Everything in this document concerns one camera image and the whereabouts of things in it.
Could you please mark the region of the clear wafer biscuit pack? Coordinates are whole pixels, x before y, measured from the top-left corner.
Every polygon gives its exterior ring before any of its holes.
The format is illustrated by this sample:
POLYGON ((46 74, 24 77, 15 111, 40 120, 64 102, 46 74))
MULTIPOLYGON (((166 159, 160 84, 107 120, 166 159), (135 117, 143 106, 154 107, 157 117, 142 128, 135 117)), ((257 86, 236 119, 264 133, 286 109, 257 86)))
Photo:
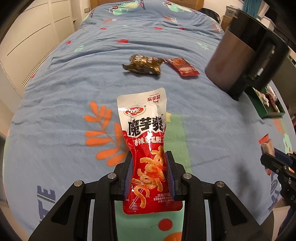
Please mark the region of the clear wafer biscuit pack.
POLYGON ((268 153, 271 156, 275 156, 275 150, 274 150, 273 142, 269 138, 269 134, 268 133, 266 135, 264 135, 258 141, 258 143, 260 144, 260 149, 261 149, 262 154, 268 153))

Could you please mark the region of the red konjac snack pouch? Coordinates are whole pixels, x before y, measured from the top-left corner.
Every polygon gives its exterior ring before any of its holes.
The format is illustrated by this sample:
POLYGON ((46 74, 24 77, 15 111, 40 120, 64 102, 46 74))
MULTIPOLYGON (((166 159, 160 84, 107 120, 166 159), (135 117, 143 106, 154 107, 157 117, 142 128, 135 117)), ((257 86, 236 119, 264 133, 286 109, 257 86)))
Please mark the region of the red konjac snack pouch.
POLYGON ((120 95, 117 108, 124 140, 132 154, 125 214, 179 211, 170 195, 164 152, 167 96, 164 88, 120 95))

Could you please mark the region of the green tray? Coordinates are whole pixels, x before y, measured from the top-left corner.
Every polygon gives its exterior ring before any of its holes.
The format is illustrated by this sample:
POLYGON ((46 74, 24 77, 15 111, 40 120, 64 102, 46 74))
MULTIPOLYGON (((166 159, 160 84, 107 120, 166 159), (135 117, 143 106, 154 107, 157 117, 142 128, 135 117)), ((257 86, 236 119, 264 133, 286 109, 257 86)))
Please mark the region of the green tray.
POLYGON ((245 93, 250 98, 261 119, 282 118, 285 114, 278 96, 269 84, 261 91, 258 91, 251 86, 247 87, 245 93))

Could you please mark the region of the blue patterned bedsheet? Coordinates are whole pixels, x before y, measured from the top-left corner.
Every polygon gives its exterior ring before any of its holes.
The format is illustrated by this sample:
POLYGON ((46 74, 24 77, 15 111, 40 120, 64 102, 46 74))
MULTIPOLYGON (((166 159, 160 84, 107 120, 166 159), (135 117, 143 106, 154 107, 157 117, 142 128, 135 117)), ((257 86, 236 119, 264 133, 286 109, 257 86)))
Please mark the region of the blue patterned bedsheet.
POLYGON ((145 54, 183 57, 203 71, 222 37, 208 16, 174 14, 160 1, 116 17, 109 10, 96 8, 25 88, 4 149, 4 192, 16 220, 32 233, 74 181, 95 181, 123 161, 117 97, 162 87, 165 148, 201 180, 224 181, 263 223, 280 184, 260 163, 258 139, 269 133, 280 150, 293 148, 289 116, 261 119, 246 94, 235 101, 204 73, 185 79, 169 66, 160 77, 123 70, 130 55, 145 54))

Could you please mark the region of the dark cylindrical trash bin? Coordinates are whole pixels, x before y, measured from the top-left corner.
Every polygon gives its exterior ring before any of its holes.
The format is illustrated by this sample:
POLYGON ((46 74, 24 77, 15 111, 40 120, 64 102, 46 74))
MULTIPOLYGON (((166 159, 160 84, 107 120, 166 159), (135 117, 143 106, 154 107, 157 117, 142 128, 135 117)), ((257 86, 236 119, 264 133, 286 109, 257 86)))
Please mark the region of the dark cylindrical trash bin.
POLYGON ((247 87, 262 90, 287 57, 279 35, 238 9, 205 68, 207 77, 238 100, 247 87))

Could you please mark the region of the dark red snack packet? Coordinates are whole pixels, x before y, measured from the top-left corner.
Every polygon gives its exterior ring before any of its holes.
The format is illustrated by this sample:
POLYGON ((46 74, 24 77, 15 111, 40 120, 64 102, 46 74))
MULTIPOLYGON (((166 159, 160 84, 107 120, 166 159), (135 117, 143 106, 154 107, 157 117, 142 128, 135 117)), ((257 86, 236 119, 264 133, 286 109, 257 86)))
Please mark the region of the dark red snack packet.
POLYGON ((193 77, 200 75, 199 71, 188 63, 184 58, 170 58, 165 59, 168 63, 181 77, 193 77))

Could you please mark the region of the gold brown snack bag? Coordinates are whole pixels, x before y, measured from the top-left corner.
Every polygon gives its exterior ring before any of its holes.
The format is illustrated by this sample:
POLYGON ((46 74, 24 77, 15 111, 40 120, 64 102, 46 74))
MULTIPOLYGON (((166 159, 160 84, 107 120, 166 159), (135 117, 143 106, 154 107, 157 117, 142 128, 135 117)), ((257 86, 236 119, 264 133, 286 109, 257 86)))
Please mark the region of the gold brown snack bag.
POLYGON ((128 65, 122 65, 124 70, 137 74, 160 75, 161 65, 165 62, 162 58, 147 57, 141 54, 134 54, 128 65))

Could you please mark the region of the white wardrobe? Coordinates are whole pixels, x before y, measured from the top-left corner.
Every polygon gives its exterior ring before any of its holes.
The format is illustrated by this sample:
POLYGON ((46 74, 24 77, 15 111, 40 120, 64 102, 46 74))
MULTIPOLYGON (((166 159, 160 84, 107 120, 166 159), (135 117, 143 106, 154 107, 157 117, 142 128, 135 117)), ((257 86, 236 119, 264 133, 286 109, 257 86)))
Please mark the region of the white wardrobe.
POLYGON ((33 1, 1 42, 1 66, 19 95, 34 71, 74 32, 70 1, 33 1))

